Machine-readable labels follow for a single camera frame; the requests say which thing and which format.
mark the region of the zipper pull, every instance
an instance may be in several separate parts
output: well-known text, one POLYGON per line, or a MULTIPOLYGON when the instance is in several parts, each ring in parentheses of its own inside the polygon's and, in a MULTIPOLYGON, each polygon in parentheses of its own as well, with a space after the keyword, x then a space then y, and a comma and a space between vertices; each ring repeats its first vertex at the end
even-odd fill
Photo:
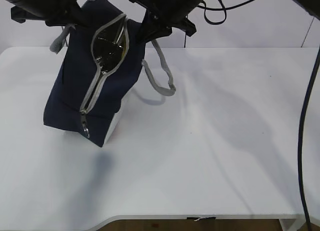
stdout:
POLYGON ((81 111, 81 124, 83 127, 83 131, 86 135, 86 137, 89 139, 90 138, 90 133, 89 133, 89 129, 88 129, 88 125, 87 125, 87 118, 86 118, 86 112, 85 111, 81 111))

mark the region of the floor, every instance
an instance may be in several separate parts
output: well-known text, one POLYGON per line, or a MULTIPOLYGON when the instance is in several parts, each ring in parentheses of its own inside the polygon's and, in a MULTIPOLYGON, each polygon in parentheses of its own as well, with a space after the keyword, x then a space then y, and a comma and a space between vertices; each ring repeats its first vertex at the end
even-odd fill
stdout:
MULTIPOLYGON (((278 220, 120 220, 100 231, 282 231, 278 220)), ((312 231, 320 231, 314 226, 312 231)))

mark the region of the zipper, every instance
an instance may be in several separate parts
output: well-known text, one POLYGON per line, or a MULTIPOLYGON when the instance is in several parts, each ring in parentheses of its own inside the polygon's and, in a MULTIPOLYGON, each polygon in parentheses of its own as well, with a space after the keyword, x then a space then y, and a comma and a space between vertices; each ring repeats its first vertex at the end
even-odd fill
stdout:
POLYGON ((103 25, 102 27, 100 27, 94 34, 93 38, 92 38, 92 42, 91 42, 91 54, 92 57, 94 59, 94 62, 97 66, 97 71, 96 74, 91 82, 91 85, 83 99, 83 102, 81 104, 80 107, 80 121, 81 121, 81 125, 83 128, 83 131, 86 135, 86 137, 89 139, 90 138, 90 132, 89 132, 89 128, 88 128, 88 122, 87 122, 87 115, 88 113, 94 108, 94 106, 96 105, 96 102, 100 96, 101 90, 103 88, 103 85, 105 83, 105 81, 107 80, 107 78, 111 75, 113 75, 120 67, 120 65, 123 63, 124 59, 127 56, 128 50, 129 50, 129 34, 128 34, 128 29, 127 29, 127 21, 128 19, 126 18, 126 15, 123 13, 121 15, 119 15, 117 18, 115 18, 114 20, 110 21, 109 23, 103 25), (106 29, 108 26, 113 25, 114 23, 118 22, 119 20, 125 18, 124 24, 123 24, 123 29, 124 29, 124 36, 126 39, 126 50, 125 50, 125 54, 122 58, 122 60, 119 62, 119 64, 110 72, 106 72, 106 71, 101 71, 101 67, 100 65, 97 63, 96 58, 94 56, 94 41, 96 39, 96 37, 98 36, 98 34, 103 31, 104 29, 106 29))

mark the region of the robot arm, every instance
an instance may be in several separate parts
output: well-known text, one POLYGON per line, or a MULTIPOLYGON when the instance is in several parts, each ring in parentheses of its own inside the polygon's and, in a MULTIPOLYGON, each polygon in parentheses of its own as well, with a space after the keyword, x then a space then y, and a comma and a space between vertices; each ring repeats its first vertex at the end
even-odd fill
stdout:
MULTIPOLYGON (((11 18, 19 23, 43 20, 47 26, 75 24, 90 26, 90 18, 82 12, 77 0, 7 0, 15 5, 11 18)), ((196 26, 187 15, 203 0, 130 0, 146 8, 142 26, 137 35, 140 42, 169 36, 178 28, 192 36, 196 26)), ((311 15, 320 19, 319 0, 294 0, 311 15)))
POLYGON ((13 5, 11 18, 19 23, 42 20, 47 26, 78 24, 89 26, 90 20, 79 7, 77 0, 6 0, 13 5))

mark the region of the white wall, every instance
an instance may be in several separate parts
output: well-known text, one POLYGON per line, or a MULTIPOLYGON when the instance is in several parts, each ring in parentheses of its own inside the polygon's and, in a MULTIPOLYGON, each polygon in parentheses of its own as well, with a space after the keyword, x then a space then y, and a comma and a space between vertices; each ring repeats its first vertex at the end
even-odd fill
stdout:
POLYGON ((309 34, 305 39, 303 47, 318 48, 320 45, 320 21, 314 19, 309 34))
MULTIPOLYGON (((208 6, 220 8, 216 0, 206 0, 208 6)), ((227 7, 247 0, 223 0, 227 7)), ((256 0, 228 12, 227 21, 211 26, 201 9, 189 18, 198 29, 187 39, 187 47, 301 47, 312 17, 291 0, 256 0)), ((210 12, 214 21, 224 18, 223 12, 210 12)))
MULTIPOLYGON (((110 0, 129 18, 142 21, 145 9, 128 0, 110 0)), ((219 7, 215 0, 206 0, 211 7, 219 7)), ((232 6, 246 0, 224 0, 232 6)), ((49 46, 61 32, 60 27, 46 27, 41 21, 19 24, 10 19, 10 3, 0 0, 0 52, 11 46, 49 46)), ((213 20, 223 14, 209 13, 213 20)), ((187 39, 187 47, 300 47, 308 31, 312 17, 291 0, 257 0, 247 6, 228 12, 228 19, 220 26, 208 25, 201 9, 194 10, 190 20, 198 32, 187 39)), ((306 47, 319 44, 320 24, 315 21, 306 39, 306 47)), ((162 47, 184 46, 185 35, 174 30, 170 37, 160 39, 162 47)))

